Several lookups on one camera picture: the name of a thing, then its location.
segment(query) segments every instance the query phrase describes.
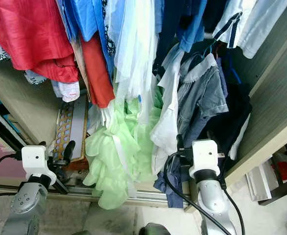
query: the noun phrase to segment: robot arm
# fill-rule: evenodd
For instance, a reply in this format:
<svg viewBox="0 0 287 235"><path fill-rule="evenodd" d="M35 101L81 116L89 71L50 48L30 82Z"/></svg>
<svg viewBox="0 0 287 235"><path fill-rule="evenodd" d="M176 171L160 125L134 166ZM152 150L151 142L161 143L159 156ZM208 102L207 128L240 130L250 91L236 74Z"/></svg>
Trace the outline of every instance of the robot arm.
<svg viewBox="0 0 287 235"><path fill-rule="evenodd" d="M190 176L196 180L198 205L214 217L227 231L236 235L233 223L228 214L229 200L223 192L217 176L220 170L217 165L217 144L213 140L194 141L192 143L193 166ZM223 235L207 217L202 216L201 229L204 235Z"/></svg>
<svg viewBox="0 0 287 235"><path fill-rule="evenodd" d="M64 160L69 163L75 142L70 142L64 151ZM4 224L2 235L37 235L39 219L46 210L46 200L50 186L60 193L66 194L68 190L57 179L54 172L48 168L46 147L30 145L22 148L23 168L26 171L27 182L22 182L20 189L14 196L11 212Z"/></svg>

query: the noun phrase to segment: light green plastic bag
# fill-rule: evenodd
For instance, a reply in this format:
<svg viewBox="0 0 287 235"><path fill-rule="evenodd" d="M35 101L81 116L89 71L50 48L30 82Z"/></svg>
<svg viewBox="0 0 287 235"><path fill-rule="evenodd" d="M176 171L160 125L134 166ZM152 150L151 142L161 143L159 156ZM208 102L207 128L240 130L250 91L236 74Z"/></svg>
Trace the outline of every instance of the light green plastic bag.
<svg viewBox="0 0 287 235"><path fill-rule="evenodd" d="M138 99L125 107L115 104L112 125L108 129L101 126L85 140L90 171L83 184L96 183L96 190L102 192L98 204L104 209L117 208L128 198L129 182L156 178L151 171L153 142L149 134L159 120L161 109L152 109L148 125L138 124L139 111ZM122 145L127 170L120 161L113 135Z"/></svg>

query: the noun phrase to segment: gray denim shirt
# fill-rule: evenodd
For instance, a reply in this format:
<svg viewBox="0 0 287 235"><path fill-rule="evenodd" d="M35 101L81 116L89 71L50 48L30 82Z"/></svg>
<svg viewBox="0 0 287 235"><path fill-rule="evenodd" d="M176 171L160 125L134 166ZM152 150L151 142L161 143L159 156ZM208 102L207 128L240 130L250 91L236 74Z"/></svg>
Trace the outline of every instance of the gray denim shirt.
<svg viewBox="0 0 287 235"><path fill-rule="evenodd" d="M228 108L212 54L208 54L186 76L184 64L181 72L177 126L178 133L183 135L185 147L189 147L198 138L208 120L218 113L228 112Z"/></svg>

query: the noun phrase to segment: blue shirt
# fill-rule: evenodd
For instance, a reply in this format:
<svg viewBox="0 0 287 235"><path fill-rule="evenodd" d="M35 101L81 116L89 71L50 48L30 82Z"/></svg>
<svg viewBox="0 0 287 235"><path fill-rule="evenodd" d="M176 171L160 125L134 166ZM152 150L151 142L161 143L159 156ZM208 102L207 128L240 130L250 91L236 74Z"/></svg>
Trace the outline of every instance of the blue shirt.
<svg viewBox="0 0 287 235"><path fill-rule="evenodd" d="M102 1L100 0L58 0L63 22L71 40L75 38L80 29L84 41L89 41L95 32L99 31L102 52L105 57L107 70L112 82L113 57L108 53L107 41L105 37L104 21L102 13Z"/></svg>
<svg viewBox="0 0 287 235"><path fill-rule="evenodd" d="M176 33L178 40L180 41L179 47L186 52L190 52L191 47L195 42L200 42L204 39L202 16L207 5L207 0L197 1L199 8L197 14L193 16L188 28L184 30L179 27Z"/></svg>
<svg viewBox="0 0 287 235"><path fill-rule="evenodd" d="M162 21L164 15L164 0L154 1L154 11L155 11L155 32L161 33Z"/></svg>

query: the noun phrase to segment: red shirt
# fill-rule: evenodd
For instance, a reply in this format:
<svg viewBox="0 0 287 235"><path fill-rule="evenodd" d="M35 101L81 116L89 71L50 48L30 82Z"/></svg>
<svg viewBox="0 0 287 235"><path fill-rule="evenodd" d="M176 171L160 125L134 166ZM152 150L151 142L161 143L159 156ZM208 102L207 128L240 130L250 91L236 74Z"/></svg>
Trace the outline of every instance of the red shirt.
<svg viewBox="0 0 287 235"><path fill-rule="evenodd" d="M0 0L0 45L17 70L60 82L78 81L55 0Z"/></svg>
<svg viewBox="0 0 287 235"><path fill-rule="evenodd" d="M96 32L88 42L82 39L81 46L89 81L91 102L100 108L106 108L109 102L114 99L114 93L102 53L99 33Z"/></svg>

